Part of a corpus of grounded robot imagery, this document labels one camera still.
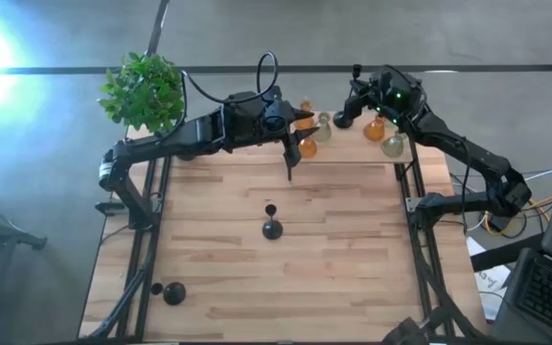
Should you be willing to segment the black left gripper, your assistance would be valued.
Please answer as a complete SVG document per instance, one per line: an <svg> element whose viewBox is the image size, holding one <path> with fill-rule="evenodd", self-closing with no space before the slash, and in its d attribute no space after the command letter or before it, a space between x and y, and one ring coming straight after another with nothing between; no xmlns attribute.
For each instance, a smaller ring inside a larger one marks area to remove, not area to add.
<svg viewBox="0 0 552 345"><path fill-rule="evenodd" d="M292 169L300 161L296 147L304 139L312 137L318 130L316 126L290 131L293 122L311 119L311 111L295 108L282 98L278 85L271 87L259 96L253 92L235 94L234 101L224 107L224 143L223 149L233 150L267 143L282 143L287 166L287 179L292 179Z"/></svg>

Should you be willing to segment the black metal bar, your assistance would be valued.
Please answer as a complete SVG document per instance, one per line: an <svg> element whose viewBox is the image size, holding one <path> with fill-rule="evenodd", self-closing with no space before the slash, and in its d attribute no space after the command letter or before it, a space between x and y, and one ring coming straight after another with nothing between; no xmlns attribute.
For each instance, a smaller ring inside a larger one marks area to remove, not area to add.
<svg viewBox="0 0 552 345"><path fill-rule="evenodd" d="M523 240L514 241L497 248L471 255L473 271L479 272L498 265L513 263L518 259L519 252L525 248L541 251L542 238L543 234L537 234Z"/></svg>

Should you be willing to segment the amber ribbed glass candle holder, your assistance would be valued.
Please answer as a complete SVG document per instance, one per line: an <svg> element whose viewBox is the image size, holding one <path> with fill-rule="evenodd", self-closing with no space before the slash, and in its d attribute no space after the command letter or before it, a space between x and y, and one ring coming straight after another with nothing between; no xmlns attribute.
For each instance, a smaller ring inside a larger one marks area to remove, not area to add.
<svg viewBox="0 0 552 345"><path fill-rule="evenodd" d="M313 104L308 99L304 99L300 103L300 108L304 111L308 111L308 112L312 113L312 107L313 107ZM295 122L295 127L299 130L311 128L313 126L314 126L313 116L310 116L309 118L301 119L301 120L298 120L298 121Z"/></svg>
<svg viewBox="0 0 552 345"><path fill-rule="evenodd" d="M311 136L302 139L298 145L298 149L303 159L312 159L318 151L316 142Z"/></svg>
<svg viewBox="0 0 552 345"><path fill-rule="evenodd" d="M363 128L364 137L371 142L380 142L384 135L384 119L377 114L375 118Z"/></svg>

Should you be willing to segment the black power adapter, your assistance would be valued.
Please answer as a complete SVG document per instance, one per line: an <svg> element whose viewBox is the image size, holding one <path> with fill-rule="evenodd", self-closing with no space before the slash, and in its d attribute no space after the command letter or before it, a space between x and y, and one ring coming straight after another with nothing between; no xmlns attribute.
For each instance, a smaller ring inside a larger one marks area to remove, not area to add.
<svg viewBox="0 0 552 345"><path fill-rule="evenodd" d="M488 215L487 228L495 233L502 233L510 225L514 217Z"/></svg>

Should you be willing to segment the white paper sheet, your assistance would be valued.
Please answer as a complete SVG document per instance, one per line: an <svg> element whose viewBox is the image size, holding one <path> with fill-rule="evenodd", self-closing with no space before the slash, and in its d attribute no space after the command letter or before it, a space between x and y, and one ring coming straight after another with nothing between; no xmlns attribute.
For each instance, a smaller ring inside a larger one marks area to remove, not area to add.
<svg viewBox="0 0 552 345"><path fill-rule="evenodd" d="M474 274L485 318L488 321L495 321L497 317L510 274L511 270L506 265L495 266Z"/></svg>

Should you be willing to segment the clear ribbed glass candle holder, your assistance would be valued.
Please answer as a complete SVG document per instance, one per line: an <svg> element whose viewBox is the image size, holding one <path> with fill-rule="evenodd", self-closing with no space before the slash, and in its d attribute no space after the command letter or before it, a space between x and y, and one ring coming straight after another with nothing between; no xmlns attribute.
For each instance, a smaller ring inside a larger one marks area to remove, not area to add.
<svg viewBox="0 0 552 345"><path fill-rule="evenodd" d="M390 158L401 157L404 150L404 142L407 139L405 133L396 132L394 135L382 141L380 148Z"/></svg>
<svg viewBox="0 0 552 345"><path fill-rule="evenodd" d="M313 138L317 142L326 142L332 137L332 129L330 126L331 114L329 112L320 112L316 121L317 130L313 134Z"/></svg>

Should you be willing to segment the green potted plant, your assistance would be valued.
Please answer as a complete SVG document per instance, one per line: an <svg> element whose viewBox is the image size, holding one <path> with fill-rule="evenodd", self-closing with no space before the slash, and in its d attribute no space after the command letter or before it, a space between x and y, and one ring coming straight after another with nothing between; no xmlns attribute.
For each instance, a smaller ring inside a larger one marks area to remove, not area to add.
<svg viewBox="0 0 552 345"><path fill-rule="evenodd" d="M98 104L115 124L168 132L185 117L183 79L175 64L157 54L130 52L122 67L108 69Z"/></svg>

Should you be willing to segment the black floor tape strip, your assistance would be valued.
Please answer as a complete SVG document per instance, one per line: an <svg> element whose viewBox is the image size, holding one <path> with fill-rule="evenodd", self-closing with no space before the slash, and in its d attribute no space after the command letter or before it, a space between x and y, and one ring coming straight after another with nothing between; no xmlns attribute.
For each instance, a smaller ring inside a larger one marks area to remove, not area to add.
<svg viewBox="0 0 552 345"><path fill-rule="evenodd" d="M163 26L165 23L168 7L170 3L171 3L171 0L160 0L159 7L157 9L157 14L154 20L153 29L149 38L149 45L146 50L147 56L151 56L155 54L157 51L157 47L163 31Z"/></svg>

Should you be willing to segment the wooden shelf with black frame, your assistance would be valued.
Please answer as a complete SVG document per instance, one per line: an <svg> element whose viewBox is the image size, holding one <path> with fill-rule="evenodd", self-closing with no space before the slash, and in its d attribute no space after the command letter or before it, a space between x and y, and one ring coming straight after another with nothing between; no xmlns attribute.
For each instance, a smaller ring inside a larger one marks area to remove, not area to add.
<svg viewBox="0 0 552 345"><path fill-rule="evenodd" d="M351 127L342 129L333 123L334 111L324 111L331 114L330 126L332 137L326 142L316 142L318 151L312 159L303 159L304 163L316 164L408 164L415 160L411 152L408 138L404 142L404 150L401 157L390 158L386 156L380 145L383 140L394 135L399 129L388 120L384 119L385 135L380 142L368 141L363 135L363 128L378 114L376 111L363 111L362 115L355 119ZM319 115L314 113L314 127Z"/></svg>

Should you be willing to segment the black aluminium rig frame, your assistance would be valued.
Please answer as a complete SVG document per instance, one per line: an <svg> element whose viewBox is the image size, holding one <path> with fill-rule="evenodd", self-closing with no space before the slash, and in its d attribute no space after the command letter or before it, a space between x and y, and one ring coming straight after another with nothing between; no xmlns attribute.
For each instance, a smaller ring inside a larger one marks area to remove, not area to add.
<svg viewBox="0 0 552 345"><path fill-rule="evenodd" d="M144 338L171 162L170 158L163 161L157 191L152 189L157 167L155 160L148 163L142 192L137 190L127 170L117 172L114 168L109 169L110 175L115 178L112 193L126 206L127 228L134 235L123 293L110 314L84 338L87 342L111 345L141 342Z"/></svg>
<svg viewBox="0 0 552 345"><path fill-rule="evenodd" d="M441 326L445 327L446 336L455 338L454 325L457 325L465 338L482 338L484 334L476 329L470 319L461 312L454 300L448 295L433 228L419 228L414 224L413 213L408 210L406 205L403 208L423 315L429 316L432 311L429 293L429 289L432 288L438 306L445 307L448 312L447 320L441 323Z"/></svg>

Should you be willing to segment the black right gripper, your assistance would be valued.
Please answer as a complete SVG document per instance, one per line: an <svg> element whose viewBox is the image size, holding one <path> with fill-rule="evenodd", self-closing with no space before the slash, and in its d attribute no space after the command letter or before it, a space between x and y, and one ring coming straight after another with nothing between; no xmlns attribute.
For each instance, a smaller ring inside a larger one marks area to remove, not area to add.
<svg viewBox="0 0 552 345"><path fill-rule="evenodd" d="M374 72L370 81L351 80L350 85L350 95L355 94L351 98L353 111L372 106L397 126L411 125L425 107L422 81L390 65ZM369 91L372 101L363 96Z"/></svg>

